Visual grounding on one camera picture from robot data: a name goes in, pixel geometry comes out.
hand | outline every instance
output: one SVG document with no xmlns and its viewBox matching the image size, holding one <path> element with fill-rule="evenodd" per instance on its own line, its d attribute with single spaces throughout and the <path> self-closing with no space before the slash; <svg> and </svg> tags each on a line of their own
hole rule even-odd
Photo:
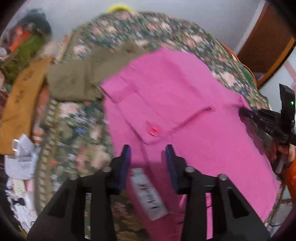
<svg viewBox="0 0 296 241">
<path fill-rule="evenodd" d="M 277 151 L 280 151 L 281 153 L 288 154 L 288 163 L 286 163 L 287 166 L 292 164 L 292 162 L 295 159 L 295 146 L 291 145 L 288 146 L 286 145 L 276 145 L 275 141 L 272 142 L 272 151 L 271 151 L 271 160 L 276 159 L 276 153 Z"/>
</svg>

green cloth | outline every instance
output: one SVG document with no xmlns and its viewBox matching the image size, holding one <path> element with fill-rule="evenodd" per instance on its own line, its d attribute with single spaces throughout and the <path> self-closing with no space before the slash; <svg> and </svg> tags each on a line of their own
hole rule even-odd
<svg viewBox="0 0 296 241">
<path fill-rule="evenodd" d="M 1 63 L 0 69 L 5 76 L 5 83 L 13 85 L 19 72 L 29 66 L 35 53 L 45 44 L 45 40 L 39 33 L 33 33 L 24 41 L 11 57 Z"/>
<path fill-rule="evenodd" d="M 244 75 L 245 75 L 246 79 L 248 80 L 249 84 L 253 87 L 256 87 L 256 85 L 253 81 L 253 76 L 250 74 L 250 72 L 246 68 L 244 68 L 243 71 L 244 71 Z"/>
<path fill-rule="evenodd" d="M 53 98 L 60 101 L 86 101 L 102 98 L 99 84 L 118 72 L 132 59 L 147 53 L 134 42 L 126 42 L 119 51 L 98 47 L 87 59 L 49 67 L 47 82 Z"/>
</svg>

robotic arm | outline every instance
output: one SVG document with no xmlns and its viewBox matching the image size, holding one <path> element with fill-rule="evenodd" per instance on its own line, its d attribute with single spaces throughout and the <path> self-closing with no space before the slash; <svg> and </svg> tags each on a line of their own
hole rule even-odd
<svg viewBox="0 0 296 241">
<path fill-rule="evenodd" d="M 205 194 L 212 195 L 213 238 L 211 241 L 265 241 L 269 232 L 243 195 L 225 174 L 211 177 L 186 165 L 166 147 L 172 186 L 178 195 L 187 194 L 181 241 L 206 241 Z M 53 196 L 32 226 L 28 241 L 79 241 L 84 237 L 85 193 L 91 192 L 91 240 L 116 241 L 110 195 L 125 186 L 131 151 L 125 145 L 121 156 L 87 177 L 68 179 Z"/>
<path fill-rule="evenodd" d="M 276 141 L 277 145 L 296 145 L 295 125 L 295 93 L 289 87 L 280 84 L 281 113 L 271 110 L 240 109 L 240 115 L 252 119 L 265 133 Z M 273 171 L 280 174 L 288 156 L 278 151 L 277 159 L 272 164 Z"/>
</svg>

clothing label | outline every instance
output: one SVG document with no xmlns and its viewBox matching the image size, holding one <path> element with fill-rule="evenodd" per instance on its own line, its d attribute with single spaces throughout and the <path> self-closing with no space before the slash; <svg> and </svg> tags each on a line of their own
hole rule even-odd
<svg viewBox="0 0 296 241">
<path fill-rule="evenodd" d="M 142 208 L 150 220 L 155 221 L 168 214 L 162 199 L 155 187 L 144 174 L 142 168 L 133 168 L 133 176 L 130 177 L 133 190 L 136 193 Z"/>
</svg>

floral blanket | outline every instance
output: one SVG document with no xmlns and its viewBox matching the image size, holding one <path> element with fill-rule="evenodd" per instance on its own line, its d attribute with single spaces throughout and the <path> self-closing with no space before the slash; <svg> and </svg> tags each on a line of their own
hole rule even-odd
<svg viewBox="0 0 296 241">
<path fill-rule="evenodd" d="M 197 24 L 161 13 L 116 12 L 102 15 L 73 31 L 63 63 L 86 58 L 95 46 L 116 51 L 134 40 L 148 51 L 161 47 L 194 53 L 226 88 L 242 94 L 250 106 L 268 108 L 268 102 L 249 83 L 244 67 L 223 45 Z M 35 172 L 38 213 L 72 174 L 93 174 L 113 158 L 108 120 L 100 101 L 59 103 L 51 99 L 44 121 L 45 137 Z M 112 198 L 119 240 L 149 240 L 125 194 Z M 86 236 L 89 233 L 86 206 Z"/>
</svg>

